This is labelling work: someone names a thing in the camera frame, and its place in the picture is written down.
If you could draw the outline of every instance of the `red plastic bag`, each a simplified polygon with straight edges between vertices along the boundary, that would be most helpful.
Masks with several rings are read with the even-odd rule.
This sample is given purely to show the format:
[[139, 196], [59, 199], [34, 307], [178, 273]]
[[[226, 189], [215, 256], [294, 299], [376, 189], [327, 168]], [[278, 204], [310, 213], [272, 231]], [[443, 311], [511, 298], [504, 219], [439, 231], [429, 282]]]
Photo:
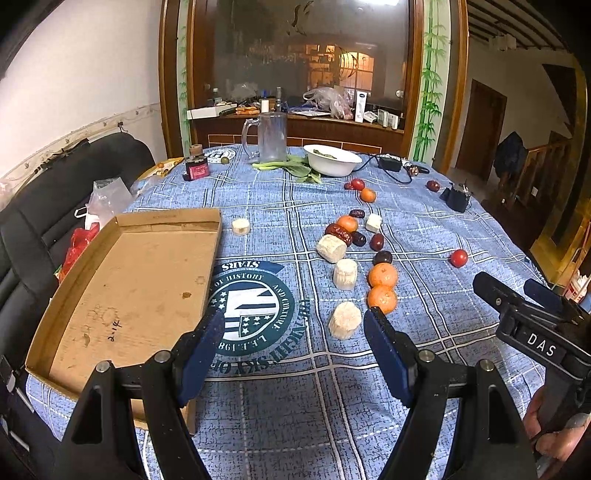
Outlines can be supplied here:
[[78, 260], [78, 257], [82, 254], [88, 244], [92, 241], [96, 234], [99, 233], [99, 224], [93, 223], [90, 230], [84, 230], [83, 228], [77, 228], [72, 232], [72, 241], [70, 248], [66, 253], [66, 259], [60, 270], [57, 272], [57, 279], [59, 283], [63, 282], [66, 278], [67, 273], [72, 268], [72, 265]]

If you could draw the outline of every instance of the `metal screw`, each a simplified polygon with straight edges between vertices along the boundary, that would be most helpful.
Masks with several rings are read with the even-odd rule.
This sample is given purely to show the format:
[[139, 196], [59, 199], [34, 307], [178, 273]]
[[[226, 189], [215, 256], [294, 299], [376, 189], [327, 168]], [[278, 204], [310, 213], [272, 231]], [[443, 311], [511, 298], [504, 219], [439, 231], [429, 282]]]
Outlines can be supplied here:
[[107, 360], [103, 360], [102, 362], [98, 362], [96, 364], [96, 371], [100, 374], [103, 374], [109, 369], [109, 367], [109, 362]]
[[426, 363], [433, 362], [433, 360], [435, 360], [435, 354], [431, 350], [421, 350], [418, 353], [418, 357]]
[[485, 372], [492, 372], [495, 369], [495, 364], [487, 358], [480, 360], [479, 365]]
[[159, 364], [168, 362], [169, 359], [170, 352], [168, 350], [160, 350], [156, 355], [154, 355], [154, 360], [156, 360]]

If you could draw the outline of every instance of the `table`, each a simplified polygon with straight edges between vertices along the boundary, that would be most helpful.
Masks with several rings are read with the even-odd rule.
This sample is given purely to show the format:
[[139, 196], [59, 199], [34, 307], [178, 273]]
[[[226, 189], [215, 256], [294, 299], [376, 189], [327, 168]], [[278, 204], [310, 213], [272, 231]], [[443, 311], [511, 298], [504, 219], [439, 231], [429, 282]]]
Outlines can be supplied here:
[[[391, 398], [362, 327], [345, 341], [327, 327], [341, 301], [363, 310], [369, 290], [368, 246], [348, 249], [359, 266], [351, 292], [334, 287], [333, 265], [314, 248], [326, 225], [353, 208], [384, 219], [386, 249], [400, 276], [399, 304], [388, 315], [394, 328], [448, 361], [493, 360], [524, 414], [543, 384], [543, 368], [496, 339], [498, 316], [471, 285], [484, 270], [523, 294], [525, 280], [541, 276], [475, 199], [466, 213], [456, 213], [425, 187], [429, 179], [447, 185], [442, 175], [400, 185], [373, 160], [355, 174], [378, 194], [366, 204], [343, 189], [352, 177], [299, 184], [283, 170], [255, 170], [239, 145], [226, 148], [236, 158], [211, 164], [210, 177], [185, 182], [179, 165], [129, 207], [222, 211], [210, 301], [225, 311], [226, 334], [197, 399], [194, 437], [213, 479], [375, 479], [394, 447], [407, 411]], [[404, 172], [396, 175], [406, 180]], [[238, 217], [251, 221], [249, 235], [231, 233]], [[469, 253], [460, 269], [448, 262], [458, 248]], [[31, 377], [27, 393], [61, 438], [73, 403]], [[456, 412], [457, 401], [448, 401], [430, 479], [443, 474]], [[158, 479], [150, 436], [137, 433], [150, 478]]]

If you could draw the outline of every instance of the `cork stopper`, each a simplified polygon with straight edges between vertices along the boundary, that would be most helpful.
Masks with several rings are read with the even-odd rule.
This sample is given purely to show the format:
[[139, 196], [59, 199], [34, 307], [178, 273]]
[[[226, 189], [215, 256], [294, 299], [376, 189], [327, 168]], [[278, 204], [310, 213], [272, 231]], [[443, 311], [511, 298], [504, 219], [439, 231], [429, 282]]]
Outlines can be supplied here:
[[197, 145], [191, 145], [189, 147], [189, 154], [197, 157], [198, 155], [203, 155], [203, 145], [201, 145], [201, 143], [198, 143]]

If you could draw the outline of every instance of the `chair backrest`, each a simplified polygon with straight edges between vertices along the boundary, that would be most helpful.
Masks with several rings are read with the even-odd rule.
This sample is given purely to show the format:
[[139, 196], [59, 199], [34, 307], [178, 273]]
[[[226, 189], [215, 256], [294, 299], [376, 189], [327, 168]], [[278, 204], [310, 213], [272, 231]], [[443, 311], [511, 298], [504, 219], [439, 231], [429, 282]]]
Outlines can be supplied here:
[[0, 355], [24, 363], [35, 330], [57, 289], [74, 228], [74, 211], [93, 181], [121, 177], [129, 187], [154, 166], [148, 147], [126, 133], [84, 142], [58, 158], [0, 212]]

